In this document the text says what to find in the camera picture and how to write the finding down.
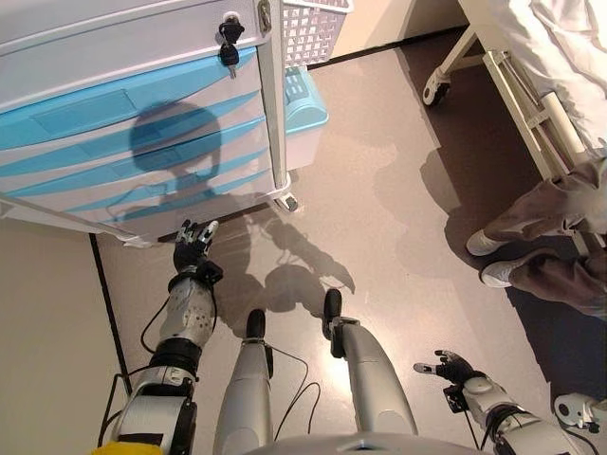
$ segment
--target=wire basket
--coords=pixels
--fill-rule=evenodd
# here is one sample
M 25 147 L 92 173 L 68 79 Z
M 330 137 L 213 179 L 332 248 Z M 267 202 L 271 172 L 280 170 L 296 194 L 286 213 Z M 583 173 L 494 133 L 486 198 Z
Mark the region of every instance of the wire basket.
M 283 0 L 285 67 L 319 64 L 331 58 L 353 0 Z

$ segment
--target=bed frame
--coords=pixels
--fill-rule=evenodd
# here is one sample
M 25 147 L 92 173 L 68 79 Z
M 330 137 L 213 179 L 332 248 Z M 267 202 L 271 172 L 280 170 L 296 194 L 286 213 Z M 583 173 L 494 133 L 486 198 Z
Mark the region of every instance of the bed frame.
M 540 97 L 507 50 L 507 43 L 487 12 L 479 9 L 478 0 L 460 0 L 470 26 L 455 44 L 447 58 L 431 74 L 422 99 L 435 106 L 447 94 L 450 73 L 457 69 L 484 64 L 512 116 L 533 161 L 543 178 L 568 173 L 584 161 L 585 146 L 554 93 Z M 480 40 L 485 54 L 467 56 L 471 46 Z M 600 236 L 576 234 L 573 241 L 580 254 L 605 247 Z

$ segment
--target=lock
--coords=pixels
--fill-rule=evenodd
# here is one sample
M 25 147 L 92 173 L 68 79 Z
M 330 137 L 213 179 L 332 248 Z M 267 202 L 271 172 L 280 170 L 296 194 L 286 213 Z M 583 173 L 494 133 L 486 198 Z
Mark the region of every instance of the lock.
M 240 25 L 238 16 L 235 14 L 226 17 L 224 22 L 219 26 L 219 34 L 223 37 L 224 41 L 230 45 L 235 45 L 243 34 L 245 28 Z
M 257 13 L 259 14 L 259 28 L 266 34 L 272 30 L 272 20 L 269 11 L 269 0 L 260 0 L 257 4 Z

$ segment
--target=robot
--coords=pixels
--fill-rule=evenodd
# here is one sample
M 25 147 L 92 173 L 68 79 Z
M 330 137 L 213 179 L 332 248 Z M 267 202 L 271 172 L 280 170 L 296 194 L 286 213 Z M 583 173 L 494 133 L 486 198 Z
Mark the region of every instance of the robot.
M 186 221 L 175 239 L 177 274 L 163 305 L 166 319 L 150 363 L 144 367 L 104 453 L 188 455 L 195 429 L 193 389 L 198 361 L 217 317 L 213 285 L 222 269 L 209 260 L 217 222 L 204 229 Z M 375 337 L 360 321 L 341 315 L 341 295 L 330 289 L 324 301 L 322 334 L 331 354 L 348 364 L 358 432 L 307 435 L 274 442 L 269 405 L 272 349 L 264 342 L 261 310 L 248 316 L 247 337 L 226 388 L 214 440 L 214 455 L 310 455 L 358 450 L 381 453 L 465 455 L 467 447 L 417 436 L 417 427 L 395 369 Z M 498 455 L 555 455 L 582 452 L 569 436 L 525 411 L 486 374 L 459 355 L 436 351 L 440 363 L 414 369 L 451 382 L 444 389 L 453 412 L 469 410 Z
M 557 397 L 554 409 L 568 427 L 587 429 L 591 433 L 598 433 L 600 426 L 607 422 L 607 399 L 599 402 L 588 395 L 568 393 Z

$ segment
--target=bed wheel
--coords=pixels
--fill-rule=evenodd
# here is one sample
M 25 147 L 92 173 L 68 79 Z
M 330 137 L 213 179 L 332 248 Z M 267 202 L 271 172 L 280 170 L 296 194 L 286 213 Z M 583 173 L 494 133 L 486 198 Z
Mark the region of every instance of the bed wheel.
M 447 95 L 450 87 L 449 77 L 445 76 L 439 68 L 436 68 L 424 87 L 424 93 L 422 93 L 424 104 L 429 107 L 435 106 Z

